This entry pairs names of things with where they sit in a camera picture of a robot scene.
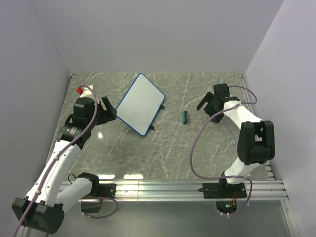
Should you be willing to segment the blue whiteboard eraser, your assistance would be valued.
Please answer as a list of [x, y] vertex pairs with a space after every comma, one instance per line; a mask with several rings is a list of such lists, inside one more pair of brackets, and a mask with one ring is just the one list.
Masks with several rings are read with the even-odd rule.
[[187, 111], [183, 111], [182, 112], [182, 123], [186, 124], [188, 121], [188, 112]]

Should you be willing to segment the blue framed whiteboard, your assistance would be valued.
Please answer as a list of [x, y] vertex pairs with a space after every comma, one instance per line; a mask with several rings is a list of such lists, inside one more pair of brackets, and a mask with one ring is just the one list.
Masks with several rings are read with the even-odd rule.
[[117, 117], [141, 136], [146, 136], [165, 94], [143, 73], [139, 73], [116, 107]]

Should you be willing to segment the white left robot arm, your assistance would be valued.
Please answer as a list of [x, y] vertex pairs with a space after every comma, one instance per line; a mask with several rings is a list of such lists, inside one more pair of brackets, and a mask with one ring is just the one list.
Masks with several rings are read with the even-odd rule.
[[86, 172], [79, 174], [63, 191], [59, 188], [92, 129], [115, 120], [116, 113], [107, 97], [102, 97], [97, 105], [90, 97], [76, 100], [73, 113], [59, 130], [53, 153], [39, 179], [24, 198], [17, 197], [12, 204], [22, 226], [52, 235], [61, 227], [68, 210], [81, 198], [114, 197], [109, 188], [102, 190], [97, 175]]

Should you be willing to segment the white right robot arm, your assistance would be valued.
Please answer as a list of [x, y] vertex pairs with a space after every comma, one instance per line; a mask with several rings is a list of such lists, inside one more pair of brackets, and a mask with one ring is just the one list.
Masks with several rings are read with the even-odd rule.
[[216, 84], [197, 105], [204, 109], [210, 121], [219, 123], [230, 118], [239, 129], [237, 158], [217, 183], [204, 183], [200, 189], [204, 198], [246, 198], [244, 181], [259, 165], [275, 157], [274, 124], [262, 120], [246, 108], [247, 103], [230, 94], [230, 87]]

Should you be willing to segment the aluminium side rail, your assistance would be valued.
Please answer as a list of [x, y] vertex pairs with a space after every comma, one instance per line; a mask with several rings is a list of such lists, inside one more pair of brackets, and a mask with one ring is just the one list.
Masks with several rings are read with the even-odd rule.
[[265, 171], [267, 174], [267, 179], [271, 179], [271, 180], [275, 180], [274, 174], [272, 172], [272, 168], [271, 168], [271, 164], [270, 161], [267, 160], [270, 157], [270, 148], [264, 148], [265, 145], [265, 138], [264, 138], [264, 133], [266, 131], [266, 127], [265, 127], [265, 121], [261, 120], [260, 118], [256, 117], [253, 114], [253, 109], [252, 109], [252, 105], [256, 102], [256, 96], [255, 94], [250, 91], [249, 89], [246, 88], [245, 86], [245, 82], [243, 79], [243, 74], [238, 74], [238, 78], [241, 82], [241, 88], [244, 92], [246, 101], [245, 101], [245, 105], [244, 106], [239, 106], [239, 109], [237, 110], [237, 112], [245, 112], [245, 120], [246, 122], [243, 122], [244, 125], [247, 126], [248, 130], [250, 130], [250, 125], [252, 125], [253, 127], [253, 136], [254, 136], [254, 140], [255, 142], [253, 142], [254, 146], [253, 150], [254, 150], [254, 154], [253, 156], [249, 156], [250, 158], [250, 162], [252, 163], [251, 165], [255, 165], [257, 163], [255, 162], [259, 162], [259, 165], [264, 166], [265, 167]]

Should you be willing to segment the aluminium mounting rail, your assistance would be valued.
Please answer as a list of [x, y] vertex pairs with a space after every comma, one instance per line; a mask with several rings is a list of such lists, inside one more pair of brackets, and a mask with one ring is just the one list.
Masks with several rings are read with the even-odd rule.
[[[205, 201], [198, 189], [206, 180], [101, 180], [102, 185], [116, 184], [118, 201]], [[251, 201], [288, 200], [282, 181], [254, 180]]]

